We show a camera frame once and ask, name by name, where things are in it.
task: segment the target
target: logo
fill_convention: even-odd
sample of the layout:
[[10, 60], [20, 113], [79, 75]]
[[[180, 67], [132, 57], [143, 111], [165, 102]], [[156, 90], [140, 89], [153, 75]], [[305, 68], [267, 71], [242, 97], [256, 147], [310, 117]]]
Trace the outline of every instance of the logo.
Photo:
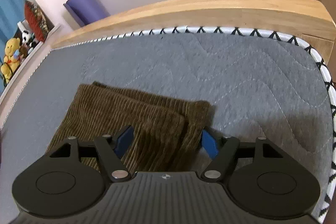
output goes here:
[[161, 178], [163, 178], [163, 179], [167, 180], [167, 179], [170, 179], [170, 178], [171, 178], [171, 176], [170, 176], [170, 175], [168, 175], [168, 174], [164, 174], [164, 175], [162, 175], [162, 176], [161, 176]]

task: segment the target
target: black and white patterned trim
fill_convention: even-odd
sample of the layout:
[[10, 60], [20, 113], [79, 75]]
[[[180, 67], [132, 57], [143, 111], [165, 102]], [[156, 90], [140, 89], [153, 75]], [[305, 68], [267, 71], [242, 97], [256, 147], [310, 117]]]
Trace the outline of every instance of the black and white patterned trim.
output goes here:
[[263, 38], [271, 38], [277, 41], [284, 41], [291, 44], [295, 44], [296, 46], [300, 46], [305, 49], [315, 60], [317, 67], [319, 68], [324, 83], [326, 85], [330, 104], [332, 109], [332, 117], [333, 117], [333, 157], [332, 157], [332, 164], [331, 164], [331, 172], [329, 176], [329, 182], [327, 186], [327, 192], [324, 198], [324, 202], [320, 209], [320, 213], [318, 216], [318, 221], [323, 223], [325, 216], [328, 212], [331, 199], [334, 194], [335, 185], [336, 185], [336, 91], [331, 79], [330, 73], [327, 69], [327, 66], [324, 63], [323, 58], [318, 54], [318, 52], [306, 41], [295, 37], [293, 35], [280, 33], [276, 31], [268, 31], [268, 30], [261, 30], [261, 29], [249, 29], [249, 28], [238, 28], [238, 27], [207, 27], [207, 26], [179, 26], [179, 27], [171, 27], [171, 28], [163, 28], [163, 29], [151, 29], [151, 30], [143, 30], [143, 31], [134, 31], [130, 33], [123, 33], [120, 35], [114, 35], [110, 37], [103, 37], [98, 39], [92, 39], [80, 43], [71, 44], [64, 47], [59, 47], [52, 49], [51, 51], [61, 50], [67, 47], [74, 47], [77, 45], [85, 44], [85, 43], [92, 43], [92, 42], [99, 42], [123, 37], [131, 37], [131, 36], [142, 36], [142, 35], [154, 35], [154, 34], [171, 34], [171, 33], [225, 33], [225, 34], [232, 34], [232, 35], [241, 35], [241, 36], [251, 36], [251, 37], [263, 37]]

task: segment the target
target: ribbed surface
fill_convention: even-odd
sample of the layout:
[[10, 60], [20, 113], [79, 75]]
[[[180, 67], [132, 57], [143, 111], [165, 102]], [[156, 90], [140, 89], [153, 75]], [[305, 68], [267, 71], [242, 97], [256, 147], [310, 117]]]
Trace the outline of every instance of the ribbed surface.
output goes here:
[[[209, 106], [98, 82], [82, 84], [47, 151], [69, 136], [88, 141], [130, 124], [134, 140], [123, 157], [130, 172], [178, 170], [199, 143]], [[83, 163], [97, 168], [95, 159]]]
[[13, 224], [314, 224], [309, 216], [275, 221], [258, 218], [237, 207], [221, 185], [199, 180], [194, 172], [138, 173], [114, 183], [104, 198], [86, 212], [60, 220], [39, 219], [26, 213]]

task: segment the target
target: gray mattress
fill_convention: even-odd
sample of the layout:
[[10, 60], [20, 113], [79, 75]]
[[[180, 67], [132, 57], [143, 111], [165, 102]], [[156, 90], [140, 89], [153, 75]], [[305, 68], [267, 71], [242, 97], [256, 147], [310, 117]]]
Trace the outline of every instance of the gray mattress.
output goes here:
[[[45, 152], [80, 83], [207, 100], [217, 134], [266, 136], [311, 171], [321, 195], [332, 161], [333, 122], [326, 86], [303, 48], [259, 37], [164, 34], [87, 43], [52, 51], [32, 75], [2, 129], [0, 223], [18, 210], [14, 178]], [[201, 150], [192, 169], [210, 162]]]

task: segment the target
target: bed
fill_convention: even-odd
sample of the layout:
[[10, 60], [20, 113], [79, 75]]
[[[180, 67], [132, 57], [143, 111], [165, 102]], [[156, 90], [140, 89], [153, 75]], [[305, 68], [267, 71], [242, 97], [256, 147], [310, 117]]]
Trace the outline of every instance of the bed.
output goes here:
[[[335, 37], [317, 0], [169, 0], [55, 41], [1, 113], [1, 223], [18, 213], [14, 178], [43, 155], [77, 86], [94, 80], [208, 100], [214, 134], [266, 136], [320, 182], [312, 215], [323, 223], [336, 183], [336, 92], [327, 69]], [[209, 162], [201, 149], [190, 168]]]

